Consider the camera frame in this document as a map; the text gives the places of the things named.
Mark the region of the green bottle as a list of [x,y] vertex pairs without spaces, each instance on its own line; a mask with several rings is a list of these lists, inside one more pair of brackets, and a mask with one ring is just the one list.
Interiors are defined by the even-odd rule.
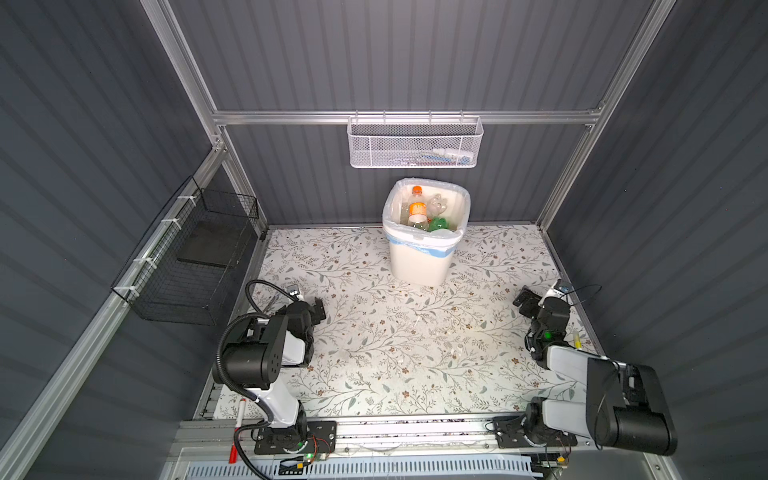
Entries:
[[428,232],[451,230],[450,222],[444,217],[434,217],[430,220]]

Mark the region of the orange label clear bottle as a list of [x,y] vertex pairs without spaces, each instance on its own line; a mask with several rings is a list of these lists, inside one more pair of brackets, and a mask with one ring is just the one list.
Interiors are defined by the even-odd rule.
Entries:
[[428,229],[428,224],[427,205],[422,187],[414,186],[408,201],[407,225],[426,231]]

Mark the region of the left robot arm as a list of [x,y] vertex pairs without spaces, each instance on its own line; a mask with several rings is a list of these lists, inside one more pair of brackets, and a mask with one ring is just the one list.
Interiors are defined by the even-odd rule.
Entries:
[[[274,290],[288,303],[266,313],[254,300],[257,286]],[[244,290],[251,310],[232,320],[220,337],[212,377],[239,396],[238,428],[250,407],[261,410],[254,433],[258,450],[298,453],[308,442],[310,427],[304,406],[289,392],[281,371],[310,364],[315,327],[327,319],[325,305],[261,279],[247,281]]]

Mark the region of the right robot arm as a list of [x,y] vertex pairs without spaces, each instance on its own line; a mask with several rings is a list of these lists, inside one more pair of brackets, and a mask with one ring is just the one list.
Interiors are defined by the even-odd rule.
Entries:
[[524,345],[538,366],[583,386],[583,401],[533,397],[522,414],[493,418],[502,449],[569,449],[580,438],[596,447],[673,455],[678,435],[656,371],[612,360],[566,341],[575,289],[561,281],[543,295],[525,286],[513,305],[530,320]]

